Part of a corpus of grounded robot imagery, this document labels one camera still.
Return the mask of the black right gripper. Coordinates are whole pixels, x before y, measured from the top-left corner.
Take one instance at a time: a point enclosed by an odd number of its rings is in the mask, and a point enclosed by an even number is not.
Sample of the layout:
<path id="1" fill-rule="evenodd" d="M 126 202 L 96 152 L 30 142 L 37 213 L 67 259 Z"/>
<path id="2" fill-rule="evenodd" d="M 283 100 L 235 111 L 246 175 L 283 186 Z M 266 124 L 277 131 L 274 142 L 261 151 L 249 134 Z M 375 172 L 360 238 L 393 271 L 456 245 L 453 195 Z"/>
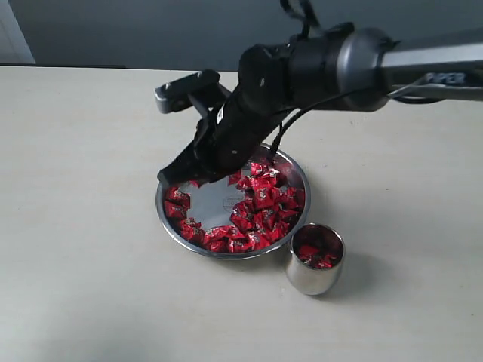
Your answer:
<path id="1" fill-rule="evenodd" d="M 198 180 L 200 186 L 218 182 L 242 168 L 290 112 L 286 106 L 270 109 L 265 101 L 231 94 L 216 115 L 208 117 L 208 128 L 158 172 L 158 181 L 174 185 Z"/>

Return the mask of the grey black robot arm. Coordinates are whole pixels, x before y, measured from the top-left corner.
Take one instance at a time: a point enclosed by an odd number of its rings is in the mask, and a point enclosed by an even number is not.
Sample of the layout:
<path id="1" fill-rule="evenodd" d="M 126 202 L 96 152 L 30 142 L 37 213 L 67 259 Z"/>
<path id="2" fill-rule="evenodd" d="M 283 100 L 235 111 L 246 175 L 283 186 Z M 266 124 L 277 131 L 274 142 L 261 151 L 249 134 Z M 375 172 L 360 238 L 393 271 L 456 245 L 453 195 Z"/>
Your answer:
<path id="1" fill-rule="evenodd" d="M 287 129 L 295 109 L 373 112 L 388 100 L 481 100 L 482 31 L 393 41 L 344 23 L 319 37 L 247 49 L 233 90 L 204 70 L 158 87 L 155 98 L 164 114 L 194 108 L 201 116 L 159 182 L 213 183 L 240 169 L 277 127 Z"/>

